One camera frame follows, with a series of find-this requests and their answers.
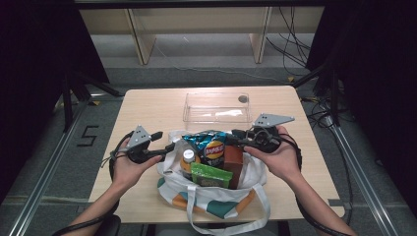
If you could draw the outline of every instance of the gray floor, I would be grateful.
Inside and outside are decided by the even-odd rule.
[[[310,44],[312,34],[298,35],[300,40]],[[267,44],[262,64],[255,64],[248,35],[245,34],[176,34],[159,35],[149,64],[140,66],[133,40],[129,35],[95,35],[92,37],[106,69],[110,83],[120,90],[140,88],[214,87],[214,86],[260,86],[285,85],[291,73],[303,75],[307,70],[276,52]],[[277,46],[283,48],[285,41],[279,35],[269,36]],[[294,47],[288,51],[298,55]],[[298,88],[300,97],[312,96],[315,81]],[[94,94],[100,90],[90,88]],[[86,206],[89,191],[97,172],[104,149],[111,134],[122,98],[98,95],[99,105],[75,104],[75,110],[82,110],[80,120],[74,128],[71,141],[66,145],[62,160],[42,200],[32,216],[25,235],[50,235],[65,226]],[[303,102],[306,115],[320,108],[316,103]],[[346,105],[343,99],[341,106]],[[397,235],[415,235],[417,221],[401,195],[387,176],[384,168],[375,163],[374,151],[363,135],[361,128],[349,113],[340,115],[341,129],[363,168],[376,196],[388,213]],[[59,143],[63,129],[63,109],[58,106],[51,114],[50,125],[37,144],[37,149],[16,180],[5,202],[0,207],[0,235],[8,235],[17,220],[25,201],[32,193],[37,180],[47,165],[50,156]],[[83,139],[83,132],[96,136],[93,146],[89,139]],[[351,226],[359,235],[383,235],[384,230],[375,218],[363,190],[350,171],[347,179],[342,156],[331,132],[315,125],[314,134],[318,140],[331,177],[342,201],[349,203],[348,184],[353,193],[353,214]],[[305,220],[290,220],[292,235],[315,235]],[[169,230],[172,225],[161,226],[158,230]],[[274,222],[268,225],[274,231]],[[123,224],[120,235],[140,235],[142,225]]]

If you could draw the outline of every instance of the transparent box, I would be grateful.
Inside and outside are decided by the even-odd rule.
[[[183,121],[189,131],[204,127],[222,131],[249,129],[252,125],[249,95],[245,92],[187,93]]]

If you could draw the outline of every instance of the green package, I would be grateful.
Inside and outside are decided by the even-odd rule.
[[[229,188],[233,173],[209,165],[196,162],[191,163],[193,182],[202,187]]]

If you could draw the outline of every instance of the forearm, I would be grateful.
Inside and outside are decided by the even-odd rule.
[[[306,212],[318,221],[318,223],[348,235],[356,235],[356,233],[323,201],[301,174],[287,179],[286,182],[294,191],[298,201]],[[319,233],[321,235],[327,235],[322,231]]]
[[[108,213],[119,199],[126,193],[126,189],[111,185],[91,206],[80,214],[70,225],[83,223]],[[76,230],[66,235],[93,235],[101,223]]]

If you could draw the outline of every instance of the bottle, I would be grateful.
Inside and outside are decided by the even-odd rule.
[[[191,174],[192,162],[200,163],[200,158],[194,154],[194,151],[192,149],[184,150],[183,156],[180,162],[181,172],[183,176],[189,180],[192,180],[192,174]]]

